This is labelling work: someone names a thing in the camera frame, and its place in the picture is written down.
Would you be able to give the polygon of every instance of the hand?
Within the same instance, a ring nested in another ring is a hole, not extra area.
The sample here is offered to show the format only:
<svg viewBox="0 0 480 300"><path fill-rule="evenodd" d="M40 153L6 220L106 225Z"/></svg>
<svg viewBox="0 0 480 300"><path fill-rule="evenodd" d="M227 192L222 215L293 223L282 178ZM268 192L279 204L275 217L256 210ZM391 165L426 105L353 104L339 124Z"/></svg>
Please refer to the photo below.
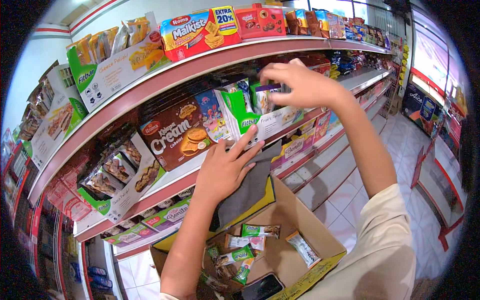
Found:
<svg viewBox="0 0 480 300"><path fill-rule="evenodd" d="M269 100L277 105L298 108L326 106L332 108L337 102L353 98L350 91L333 79L309 70L299 60L287 63L270 63L260 71L261 84L268 80L287 84L291 93L271 93Z"/></svg>
<svg viewBox="0 0 480 300"><path fill-rule="evenodd" d="M251 125L230 151L225 151L226 141L220 140L208 150L205 161L200 168L193 196L205 203L217 206L230 196L241 184L248 171L255 166L245 166L265 144L259 141L242 156L242 150L257 132L257 125Z"/></svg>

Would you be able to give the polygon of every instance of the gray cloth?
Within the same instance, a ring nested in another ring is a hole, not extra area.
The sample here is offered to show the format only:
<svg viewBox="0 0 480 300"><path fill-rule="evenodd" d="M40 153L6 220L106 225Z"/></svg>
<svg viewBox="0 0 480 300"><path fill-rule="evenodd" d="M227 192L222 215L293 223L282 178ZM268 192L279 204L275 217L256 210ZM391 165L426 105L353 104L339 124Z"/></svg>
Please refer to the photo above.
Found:
<svg viewBox="0 0 480 300"><path fill-rule="evenodd" d="M220 228L223 228L226 224L249 210L250 207L265 196L265 185L270 174L272 158L279 156L281 152L282 141L278 141L246 164L257 163L247 173L240 187L219 205L218 219Z"/></svg>

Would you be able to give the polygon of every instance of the left hand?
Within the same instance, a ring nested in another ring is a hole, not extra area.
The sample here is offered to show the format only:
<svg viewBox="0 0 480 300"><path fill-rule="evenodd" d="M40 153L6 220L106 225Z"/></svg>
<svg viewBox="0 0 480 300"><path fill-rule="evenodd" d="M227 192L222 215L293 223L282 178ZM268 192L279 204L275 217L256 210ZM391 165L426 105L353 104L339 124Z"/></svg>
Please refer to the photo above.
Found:
<svg viewBox="0 0 480 300"><path fill-rule="evenodd" d="M238 157L257 130L257 125L251 125L228 152L225 151L225 140L218 141L218 144L208 150L197 177L193 192L194 198L202 199L201 201L205 204L217 206L220 201L230 196L240 186L245 175L255 166L255 163L245 165L257 155L265 144L265 141L259 141Z"/></svg>

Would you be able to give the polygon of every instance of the open cardboard box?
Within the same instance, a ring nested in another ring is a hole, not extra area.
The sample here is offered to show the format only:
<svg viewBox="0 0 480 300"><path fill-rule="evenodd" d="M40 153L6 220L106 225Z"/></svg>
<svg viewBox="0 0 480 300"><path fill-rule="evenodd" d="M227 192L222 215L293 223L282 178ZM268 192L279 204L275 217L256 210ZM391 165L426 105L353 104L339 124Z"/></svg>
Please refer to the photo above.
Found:
<svg viewBox="0 0 480 300"><path fill-rule="evenodd" d="M281 180L272 177L267 180L267 185L273 185L274 192L272 194L267 193L265 196L274 197L274 202L257 210L227 230L211 237L206 244L217 244L221 253L228 253L234 249L224 249L225 235L227 233L240 235L240 228L243 223L281 225L279 239L267 237L265 250L256 257L248 276L247 285L263 277L266 273L274 272L286 288L271 299L296 299L332 270L347 251ZM300 254L285 240L288 235L296 230L322 258L310 270ZM167 254L154 247L151 247L150 251L158 275L160 275ZM240 265L241 262L232 264L232 271L236 272ZM212 260L207 252L204 256L204 269L217 277ZM227 283L232 292L242 288L240 284L229 279L221 278L219 281Z"/></svg>

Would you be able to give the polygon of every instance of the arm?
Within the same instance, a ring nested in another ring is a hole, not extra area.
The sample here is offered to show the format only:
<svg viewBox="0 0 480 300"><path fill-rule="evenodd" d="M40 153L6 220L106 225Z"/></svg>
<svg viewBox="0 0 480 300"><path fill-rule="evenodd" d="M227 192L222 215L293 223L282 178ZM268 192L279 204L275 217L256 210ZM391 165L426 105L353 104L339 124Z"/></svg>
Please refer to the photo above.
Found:
<svg viewBox="0 0 480 300"><path fill-rule="evenodd" d="M342 122L355 162L369 198L396 183L392 159L355 97L338 82L306 68L299 59L288 64L271 63L260 73L265 84L269 79L286 83L292 92L273 93L270 100L278 105L301 108L326 106Z"/></svg>
<svg viewBox="0 0 480 300"><path fill-rule="evenodd" d="M225 151L224 140L220 140L208 150L197 177L189 209L165 261L160 292L178 299L195 299L213 213L216 206L240 186L247 172L255 166L255 163L252 163L245 167L262 148L264 141L258 142L242 156L238 156L256 131L256 125L252 125L228 153Z"/></svg>

